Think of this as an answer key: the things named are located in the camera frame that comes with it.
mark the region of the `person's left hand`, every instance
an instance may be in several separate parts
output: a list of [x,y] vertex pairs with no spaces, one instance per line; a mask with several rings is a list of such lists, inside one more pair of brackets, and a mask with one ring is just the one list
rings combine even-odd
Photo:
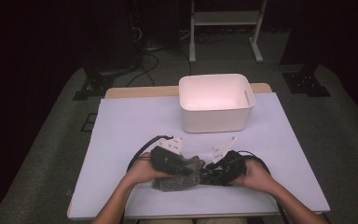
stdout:
[[132,184],[139,184],[148,182],[157,177],[170,176],[172,175],[156,171],[150,162],[150,153],[146,152],[139,157],[124,177]]

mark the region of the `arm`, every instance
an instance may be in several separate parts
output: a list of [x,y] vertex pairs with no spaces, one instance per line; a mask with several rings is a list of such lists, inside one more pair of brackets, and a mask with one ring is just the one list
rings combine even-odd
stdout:
[[324,219],[310,211],[289,190],[273,179],[257,161],[246,161],[246,166],[248,168],[246,175],[241,175],[234,180],[235,184],[263,191],[271,195],[297,224],[327,223]]
[[130,170],[124,175],[118,183],[112,196],[91,223],[119,223],[131,191],[137,184],[148,182],[156,177],[170,176],[162,172],[158,172],[153,168],[150,160],[148,159],[149,153],[146,152],[141,157],[142,159],[138,159],[138,161],[136,161]]

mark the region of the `gray carpet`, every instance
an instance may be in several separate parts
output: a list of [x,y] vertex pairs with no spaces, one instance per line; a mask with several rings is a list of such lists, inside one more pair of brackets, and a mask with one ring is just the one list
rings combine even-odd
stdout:
[[[197,62],[191,65],[191,74],[240,73],[250,82],[268,83],[277,92],[330,204],[331,212],[326,214],[332,223],[358,223],[358,107],[343,90],[337,76],[322,65],[315,76],[331,97],[292,94],[282,72],[295,72],[301,66],[279,66],[288,34],[260,35],[258,44],[263,63],[255,62],[247,36],[225,35],[216,43],[198,44]],[[181,47],[187,54],[188,44]],[[150,76],[157,86],[177,85],[181,77],[189,75],[189,64],[182,52],[166,49],[153,54],[158,57],[158,66]],[[145,68],[152,67],[154,60],[144,57]],[[125,87],[140,73],[142,71],[137,70],[118,77],[114,87]],[[72,100],[85,79],[84,71],[79,69],[62,90],[0,205],[0,224],[90,223],[74,222],[66,216],[90,141],[90,133],[81,132],[81,129],[88,114],[98,112],[101,100],[101,97]],[[131,83],[131,86],[150,85],[147,76]],[[282,223],[280,217],[265,217],[264,220]]]

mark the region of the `dark background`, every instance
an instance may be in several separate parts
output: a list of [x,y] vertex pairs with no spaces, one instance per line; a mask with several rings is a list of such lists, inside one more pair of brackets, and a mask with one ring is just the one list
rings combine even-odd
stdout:
[[[79,33],[81,29],[76,22],[80,22],[80,26],[89,22],[90,27],[98,24],[92,16],[83,23],[76,18],[79,7],[90,2],[78,1],[80,5],[74,6],[71,1],[0,0],[0,202],[66,81],[83,66],[78,56],[99,52],[103,58],[111,56],[113,61],[116,57],[101,52],[104,45],[91,48],[82,36],[86,33]],[[140,22],[146,35],[166,35],[161,33],[166,23],[157,22],[161,20],[156,15],[161,12],[166,22],[175,24],[171,27],[188,29],[189,1],[172,0],[170,5],[167,2],[153,0],[140,5],[131,2],[130,11],[134,5],[140,10],[131,22]],[[109,6],[114,11],[118,9],[115,6],[122,4],[120,0],[112,0]],[[200,10],[230,10],[250,5],[234,0],[224,5],[217,0],[198,1]],[[177,11],[166,13],[167,6],[177,6]],[[269,0],[262,30],[289,29],[291,35],[282,64],[304,63],[316,58],[338,75],[358,104],[358,2]],[[133,55],[127,56],[129,59],[124,64],[112,66],[136,63]]]

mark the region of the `black cable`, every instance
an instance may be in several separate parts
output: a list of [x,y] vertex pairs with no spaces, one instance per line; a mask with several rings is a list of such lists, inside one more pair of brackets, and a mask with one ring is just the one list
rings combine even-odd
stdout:
[[207,32],[199,33],[199,34],[196,34],[194,41],[197,44],[212,45],[214,43],[217,43],[219,41],[226,39],[226,36],[224,34],[220,34],[220,35],[222,36],[221,38],[219,38],[217,35],[208,34]]
[[188,59],[187,55],[182,52],[180,49],[178,49],[179,52],[181,52],[183,54],[183,56],[185,56],[185,59],[187,61],[188,64],[188,75],[191,76],[191,63],[190,63],[190,59]]
[[156,64],[155,64],[152,68],[150,68],[150,69],[144,71],[143,73],[137,75],[136,77],[133,77],[133,78],[130,80],[130,82],[127,83],[127,86],[126,86],[126,87],[129,87],[130,84],[131,84],[136,78],[138,78],[138,77],[140,77],[140,76],[142,76],[142,75],[144,75],[144,74],[146,74],[146,73],[152,71],[153,69],[155,69],[155,68],[157,67],[157,65],[158,65],[158,57],[154,56],[153,54],[148,54],[148,56],[151,56],[151,57],[155,58],[155,59],[156,59]]
[[146,71],[143,64],[141,65],[141,68],[142,68],[142,71],[146,72],[146,76],[149,78],[150,82],[152,83],[152,86],[155,86],[156,81],[150,76],[150,73],[148,71]]
[[[229,164],[231,164],[231,163],[234,163],[234,162],[236,162],[236,161],[253,160],[253,161],[257,161],[257,162],[264,168],[264,170],[266,170],[267,173],[269,173],[269,174],[271,175],[271,172],[269,171],[269,168],[268,168],[267,165],[263,162],[263,160],[261,160],[260,158],[258,158],[258,157],[257,157],[255,154],[253,154],[252,152],[249,152],[249,151],[241,151],[241,152],[247,152],[247,153],[249,153],[249,154],[251,154],[251,155],[240,156],[240,157],[238,157],[238,158],[236,158],[236,159],[234,159],[234,160],[232,160],[232,161],[229,161],[229,162],[227,163],[227,165],[229,165]],[[280,213],[281,213],[281,216],[282,216],[282,219],[283,219],[284,223],[285,223],[285,224],[289,224],[289,220],[287,219],[286,214],[284,213],[282,206],[281,206],[278,202],[276,202],[276,204],[277,204],[278,209],[279,209],[279,211],[280,211]]]
[[[135,155],[132,157],[129,166],[127,167],[127,172],[130,170],[130,168],[133,166],[133,164],[136,162],[136,160],[138,159],[144,159],[144,158],[149,158],[149,157],[141,157],[142,153],[144,153],[144,151],[150,147],[153,143],[157,142],[159,139],[164,138],[164,139],[173,139],[172,137],[169,137],[167,135],[158,135],[154,138],[152,138],[150,141],[148,141],[144,146],[141,147],[141,149],[138,150],[138,152],[135,153]],[[120,220],[120,224],[124,223],[124,213],[125,213],[125,209],[123,211],[123,214],[121,215],[121,220]]]
[[148,141],[143,147],[141,147],[141,149],[138,150],[137,153],[135,153],[135,155],[133,156],[132,160],[129,163],[129,166],[127,167],[127,171],[130,170],[130,168],[133,166],[133,164],[135,163],[136,160],[138,160],[138,158],[142,155],[142,153],[144,153],[144,151],[150,147],[153,143],[157,142],[159,139],[164,138],[164,139],[173,139],[173,137],[169,137],[167,135],[158,135],[154,138],[152,138],[150,141]]
[[160,47],[156,47],[156,48],[152,48],[152,49],[150,49],[150,48],[146,48],[145,49],[145,53],[155,53],[155,52],[157,52],[157,51],[161,51],[161,50],[164,50],[164,49],[166,49],[167,48],[167,46],[160,46]]
[[328,218],[326,213],[322,213],[322,216],[324,217],[324,219],[327,221],[327,223],[332,224],[332,222],[330,221],[330,218]]

